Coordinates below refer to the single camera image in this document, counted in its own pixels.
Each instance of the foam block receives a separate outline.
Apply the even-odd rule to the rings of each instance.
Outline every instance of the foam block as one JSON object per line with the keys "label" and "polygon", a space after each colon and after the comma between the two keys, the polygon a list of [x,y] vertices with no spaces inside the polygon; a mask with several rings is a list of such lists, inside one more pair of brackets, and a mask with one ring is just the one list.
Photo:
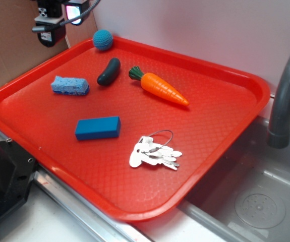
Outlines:
{"label": "foam block", "polygon": [[78,140],[118,137],[121,122],[118,116],[82,119],[78,121],[75,136]]}
{"label": "foam block", "polygon": [[64,95],[86,95],[89,90],[88,82],[83,78],[56,76],[51,83],[53,92]]}

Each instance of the blue ball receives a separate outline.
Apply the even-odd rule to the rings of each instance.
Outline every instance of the blue ball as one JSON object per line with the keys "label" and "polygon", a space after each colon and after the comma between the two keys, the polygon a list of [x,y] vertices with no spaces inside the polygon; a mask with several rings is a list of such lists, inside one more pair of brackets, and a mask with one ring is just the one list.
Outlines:
{"label": "blue ball", "polygon": [[113,36],[105,29],[98,30],[93,35],[93,44],[99,50],[110,49],[113,44]]}

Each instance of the key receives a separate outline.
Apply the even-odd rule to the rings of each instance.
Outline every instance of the key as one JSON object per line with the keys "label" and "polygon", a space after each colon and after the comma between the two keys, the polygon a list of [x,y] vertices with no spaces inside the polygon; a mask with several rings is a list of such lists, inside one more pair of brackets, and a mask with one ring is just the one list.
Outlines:
{"label": "key", "polygon": [[174,151],[171,147],[153,143],[153,138],[143,136],[134,147],[130,156],[129,164],[131,167],[138,167],[142,162],[151,165],[163,164],[173,170],[177,170],[179,164],[175,157],[182,155],[179,151]]}

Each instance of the stainless steel sink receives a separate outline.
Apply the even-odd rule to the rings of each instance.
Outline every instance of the stainless steel sink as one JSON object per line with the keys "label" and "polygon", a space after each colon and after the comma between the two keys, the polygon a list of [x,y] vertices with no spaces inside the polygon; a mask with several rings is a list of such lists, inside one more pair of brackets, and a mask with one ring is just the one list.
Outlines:
{"label": "stainless steel sink", "polygon": [[290,241],[290,145],[266,130],[258,117],[180,205],[227,241]]}

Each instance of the blue sponge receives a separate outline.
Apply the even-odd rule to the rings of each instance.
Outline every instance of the blue sponge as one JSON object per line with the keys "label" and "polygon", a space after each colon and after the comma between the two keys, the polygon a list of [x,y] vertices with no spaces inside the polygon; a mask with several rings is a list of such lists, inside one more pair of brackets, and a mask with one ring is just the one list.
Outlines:
{"label": "blue sponge", "polygon": [[113,44],[113,36],[105,29],[98,30],[93,35],[93,44],[99,50],[110,49]]}
{"label": "blue sponge", "polygon": [[78,140],[118,137],[121,122],[118,116],[83,119],[78,121],[75,136]]}
{"label": "blue sponge", "polygon": [[55,77],[51,87],[53,92],[65,95],[86,95],[90,90],[88,82],[83,78],[59,76]]}

